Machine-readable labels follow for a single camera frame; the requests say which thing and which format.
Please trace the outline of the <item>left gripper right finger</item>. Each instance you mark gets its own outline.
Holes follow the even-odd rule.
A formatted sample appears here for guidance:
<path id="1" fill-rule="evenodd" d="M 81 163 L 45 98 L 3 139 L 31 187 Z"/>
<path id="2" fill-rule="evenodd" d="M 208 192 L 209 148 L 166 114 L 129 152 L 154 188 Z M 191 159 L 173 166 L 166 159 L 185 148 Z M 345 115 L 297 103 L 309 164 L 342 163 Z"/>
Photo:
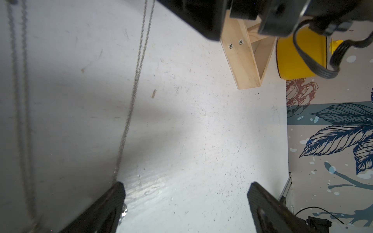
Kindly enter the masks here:
<path id="1" fill-rule="evenodd" d="M 259 183 L 253 182 L 247 193 L 250 211 L 258 233 L 314 233 L 315 230 L 272 196 Z"/>

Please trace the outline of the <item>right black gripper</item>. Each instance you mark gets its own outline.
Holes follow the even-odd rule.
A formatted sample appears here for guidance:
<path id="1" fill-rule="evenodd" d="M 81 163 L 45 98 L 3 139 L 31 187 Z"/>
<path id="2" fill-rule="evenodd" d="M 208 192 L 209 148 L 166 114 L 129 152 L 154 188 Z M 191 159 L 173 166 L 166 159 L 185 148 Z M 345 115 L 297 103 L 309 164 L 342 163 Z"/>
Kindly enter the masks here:
<path id="1" fill-rule="evenodd" d="M 226 18 L 261 19 L 258 33 L 287 37 L 304 15 L 309 1 L 160 1 L 205 38 L 218 41 Z"/>

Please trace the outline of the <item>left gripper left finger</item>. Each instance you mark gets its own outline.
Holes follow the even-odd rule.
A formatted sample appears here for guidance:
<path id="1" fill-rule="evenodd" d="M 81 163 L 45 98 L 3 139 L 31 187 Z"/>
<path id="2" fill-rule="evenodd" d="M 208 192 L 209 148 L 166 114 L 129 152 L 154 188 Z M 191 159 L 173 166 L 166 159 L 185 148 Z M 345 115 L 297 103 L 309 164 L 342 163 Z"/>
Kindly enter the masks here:
<path id="1" fill-rule="evenodd" d="M 116 182 L 62 233 L 115 233 L 124 211 L 125 189 Z"/>

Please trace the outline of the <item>wooden jewelry display stand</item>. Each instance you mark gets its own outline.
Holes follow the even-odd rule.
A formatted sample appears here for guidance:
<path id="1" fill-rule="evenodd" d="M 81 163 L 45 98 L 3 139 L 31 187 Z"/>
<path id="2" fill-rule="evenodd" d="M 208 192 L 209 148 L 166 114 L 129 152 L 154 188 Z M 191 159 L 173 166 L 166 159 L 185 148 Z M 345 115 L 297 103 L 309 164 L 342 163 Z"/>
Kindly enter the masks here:
<path id="1" fill-rule="evenodd" d="M 259 34 L 259 26 L 259 18 L 247 25 L 226 11 L 220 43 L 240 90 L 262 85 L 277 42 L 276 37 Z"/>

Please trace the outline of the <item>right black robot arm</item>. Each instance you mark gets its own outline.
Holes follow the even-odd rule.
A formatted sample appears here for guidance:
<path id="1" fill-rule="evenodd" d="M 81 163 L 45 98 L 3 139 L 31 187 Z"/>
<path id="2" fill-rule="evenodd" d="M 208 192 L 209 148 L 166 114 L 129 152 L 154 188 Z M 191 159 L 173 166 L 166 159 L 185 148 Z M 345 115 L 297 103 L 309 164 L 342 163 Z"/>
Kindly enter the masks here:
<path id="1" fill-rule="evenodd" d="M 160 1 L 205 38 L 218 41 L 225 19 L 260 19 L 261 35 L 288 37 L 302 17 L 316 20 L 316 32 L 346 31 L 353 21 L 372 21 L 372 1 Z"/>

